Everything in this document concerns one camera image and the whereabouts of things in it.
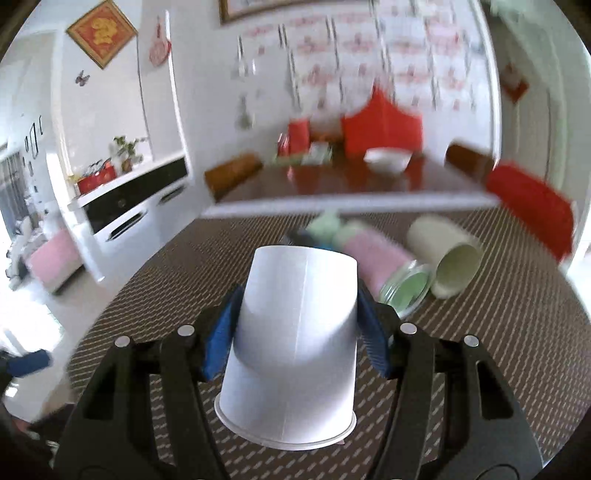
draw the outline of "picture frame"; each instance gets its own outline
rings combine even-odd
[[[76,20],[66,33],[101,69],[138,34],[113,0],[101,2]]]
[[[315,4],[331,0],[219,0],[222,25],[278,8]],[[370,0],[346,0],[349,3],[367,3]]]

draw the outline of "blue object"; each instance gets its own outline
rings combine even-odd
[[[206,381],[212,380],[226,365],[234,331],[238,324],[243,296],[244,288],[237,286],[230,294],[230,298],[222,306],[221,314],[205,340],[205,358],[202,373]]]
[[[393,332],[387,331],[375,311],[374,299],[365,286],[360,285],[357,294],[357,324],[365,343],[369,361],[382,377],[390,378],[394,367],[390,360],[389,337]],[[392,319],[398,316],[392,307],[384,306],[392,311]]]
[[[51,357],[45,350],[11,358],[7,362],[7,372],[13,377],[22,378],[43,370],[51,365]]]

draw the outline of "red cushion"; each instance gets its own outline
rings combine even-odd
[[[341,119],[348,159],[362,158],[370,148],[400,148],[411,152],[423,149],[423,121],[398,109],[374,86],[363,109]]]
[[[486,189],[501,198],[556,260],[571,254],[574,219],[570,203],[541,179],[513,164],[501,164],[487,177]]]

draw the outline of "curtain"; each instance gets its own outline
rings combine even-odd
[[[0,212],[11,239],[15,236],[17,222],[29,214],[21,165],[20,153],[0,160]]]

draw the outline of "white paper cup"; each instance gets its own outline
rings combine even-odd
[[[409,249],[433,266],[431,293],[448,299],[462,292],[475,277],[482,262],[478,239],[448,219],[423,215],[407,233]]]
[[[306,247],[258,248],[215,410],[246,440],[281,450],[355,428],[357,262]]]

